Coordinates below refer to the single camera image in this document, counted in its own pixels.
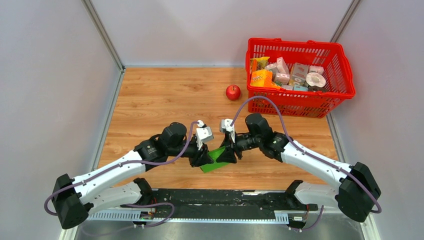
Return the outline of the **pink white carton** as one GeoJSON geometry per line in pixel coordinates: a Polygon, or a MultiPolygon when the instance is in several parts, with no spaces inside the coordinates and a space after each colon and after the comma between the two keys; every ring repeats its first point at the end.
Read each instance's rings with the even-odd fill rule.
{"type": "Polygon", "coordinates": [[[290,74],[290,70],[282,56],[276,59],[276,66],[279,73],[287,75],[290,74]]]}

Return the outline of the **small pink white box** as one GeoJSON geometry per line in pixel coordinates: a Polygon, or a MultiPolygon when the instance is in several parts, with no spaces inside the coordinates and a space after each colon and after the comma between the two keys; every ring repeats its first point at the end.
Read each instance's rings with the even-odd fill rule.
{"type": "Polygon", "coordinates": [[[324,70],[325,69],[322,66],[311,65],[309,66],[308,72],[322,75],[324,73],[324,70]]]}

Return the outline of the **red apple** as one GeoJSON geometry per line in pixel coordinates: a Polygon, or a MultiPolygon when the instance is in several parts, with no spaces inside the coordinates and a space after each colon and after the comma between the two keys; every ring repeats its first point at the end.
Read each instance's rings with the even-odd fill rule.
{"type": "Polygon", "coordinates": [[[226,88],[225,95],[230,101],[236,101],[241,96],[241,89],[238,85],[231,84],[226,88]]]}

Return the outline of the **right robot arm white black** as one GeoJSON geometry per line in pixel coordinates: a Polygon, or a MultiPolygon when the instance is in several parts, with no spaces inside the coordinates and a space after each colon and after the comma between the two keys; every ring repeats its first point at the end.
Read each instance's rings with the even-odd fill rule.
{"type": "Polygon", "coordinates": [[[301,168],[320,178],[322,184],[295,180],[286,189],[286,205],[299,209],[302,205],[321,205],[339,209],[348,218],[363,223],[381,196],[381,190],[364,163],[354,165],[333,160],[301,145],[284,133],[272,130],[259,113],[245,118],[246,133],[236,133],[232,119],[220,122],[225,148],[218,162],[236,163],[244,151],[258,148],[266,157],[301,168]]]}

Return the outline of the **red plastic basket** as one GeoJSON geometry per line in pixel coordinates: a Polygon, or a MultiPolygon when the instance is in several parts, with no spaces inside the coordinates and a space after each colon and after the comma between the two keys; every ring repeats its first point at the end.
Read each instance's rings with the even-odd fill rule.
{"type": "Polygon", "coordinates": [[[280,38],[252,37],[245,54],[246,88],[249,97],[271,99],[282,115],[323,118],[343,101],[356,95],[353,73],[341,44],[322,41],[286,41],[280,38]],[[250,60],[268,57],[275,62],[283,57],[289,67],[295,63],[323,67],[325,92],[296,91],[251,86],[250,60]]]}

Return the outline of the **yellow snack bag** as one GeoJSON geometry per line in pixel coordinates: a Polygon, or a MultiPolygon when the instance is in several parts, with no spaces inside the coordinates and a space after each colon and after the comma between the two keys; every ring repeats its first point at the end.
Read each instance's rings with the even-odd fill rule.
{"type": "Polygon", "coordinates": [[[269,56],[251,58],[249,60],[250,72],[264,69],[269,62],[269,56]]]}

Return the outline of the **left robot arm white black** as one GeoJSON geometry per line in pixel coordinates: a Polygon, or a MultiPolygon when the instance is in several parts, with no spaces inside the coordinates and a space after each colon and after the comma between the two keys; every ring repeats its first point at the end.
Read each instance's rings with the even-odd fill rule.
{"type": "Polygon", "coordinates": [[[201,120],[192,122],[189,129],[172,122],[162,133],[140,142],[112,163],[75,177],[67,173],[59,176],[44,209],[67,230],[105,209],[123,205],[148,207],[153,194],[145,179],[137,178],[123,187],[114,185],[179,158],[188,158],[192,167],[211,164],[206,143],[213,138],[211,128],[201,120]]]}

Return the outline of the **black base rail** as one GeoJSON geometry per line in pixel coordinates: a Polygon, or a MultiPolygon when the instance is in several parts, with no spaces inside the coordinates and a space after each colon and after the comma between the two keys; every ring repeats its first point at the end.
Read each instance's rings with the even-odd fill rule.
{"type": "Polygon", "coordinates": [[[152,211],[154,220],[170,216],[188,221],[271,221],[288,222],[278,214],[305,216],[317,211],[315,204],[305,205],[281,190],[172,189],[158,188],[135,203],[152,211]]]}

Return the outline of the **pink box in basket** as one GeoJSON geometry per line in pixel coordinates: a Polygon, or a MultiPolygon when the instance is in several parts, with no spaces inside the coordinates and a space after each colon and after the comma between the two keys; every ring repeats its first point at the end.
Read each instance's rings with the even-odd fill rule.
{"type": "Polygon", "coordinates": [[[286,73],[276,73],[273,81],[277,84],[277,85],[287,85],[290,81],[290,74],[286,74],[286,73]]]}

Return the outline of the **white red box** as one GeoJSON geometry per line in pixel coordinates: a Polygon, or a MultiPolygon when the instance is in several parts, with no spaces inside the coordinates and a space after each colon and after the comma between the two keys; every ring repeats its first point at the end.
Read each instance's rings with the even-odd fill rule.
{"type": "Polygon", "coordinates": [[[309,66],[306,64],[296,62],[290,72],[290,79],[297,84],[303,84],[309,72],[309,66]]]}

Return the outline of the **orange snack box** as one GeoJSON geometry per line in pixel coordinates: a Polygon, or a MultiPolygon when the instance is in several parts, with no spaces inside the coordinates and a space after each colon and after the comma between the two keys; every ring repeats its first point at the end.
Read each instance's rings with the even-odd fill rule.
{"type": "Polygon", "coordinates": [[[276,83],[273,82],[273,73],[266,69],[253,71],[251,74],[249,85],[251,87],[274,88],[280,89],[276,83]]]}

